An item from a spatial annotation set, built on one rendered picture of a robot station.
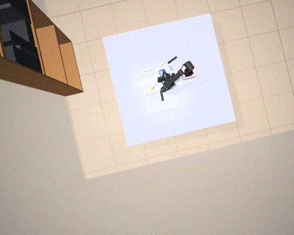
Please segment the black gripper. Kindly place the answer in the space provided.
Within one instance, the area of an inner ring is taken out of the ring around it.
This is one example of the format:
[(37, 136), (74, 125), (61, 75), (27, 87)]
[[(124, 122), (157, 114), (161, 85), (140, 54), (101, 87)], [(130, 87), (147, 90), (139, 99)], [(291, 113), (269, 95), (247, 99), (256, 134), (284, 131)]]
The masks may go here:
[(171, 78), (175, 75), (175, 73), (172, 73), (172, 74), (170, 75), (170, 73), (166, 73), (166, 72), (165, 72), (165, 75), (166, 75), (166, 77), (164, 77), (164, 74), (163, 74), (162, 77), (158, 77), (158, 78), (157, 78), (157, 79), (158, 79), (158, 83), (160, 83), (160, 82), (162, 82), (162, 81), (167, 81), (167, 80), (171, 79)]

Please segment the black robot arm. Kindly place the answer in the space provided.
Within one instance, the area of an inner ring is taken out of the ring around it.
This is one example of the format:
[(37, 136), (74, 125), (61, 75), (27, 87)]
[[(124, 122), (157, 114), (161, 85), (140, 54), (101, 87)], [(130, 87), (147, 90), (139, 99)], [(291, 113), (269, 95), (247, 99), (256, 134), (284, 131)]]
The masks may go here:
[(186, 77), (191, 76), (194, 72), (194, 65), (191, 61), (187, 61), (182, 65), (182, 67), (185, 66), (185, 70), (183, 72), (182, 68), (177, 71), (177, 73), (169, 80), (165, 81), (163, 84), (163, 87), (161, 87), (161, 91), (164, 93), (166, 90), (169, 90), (172, 86), (175, 85), (174, 81), (176, 81), (180, 76), (185, 74)]

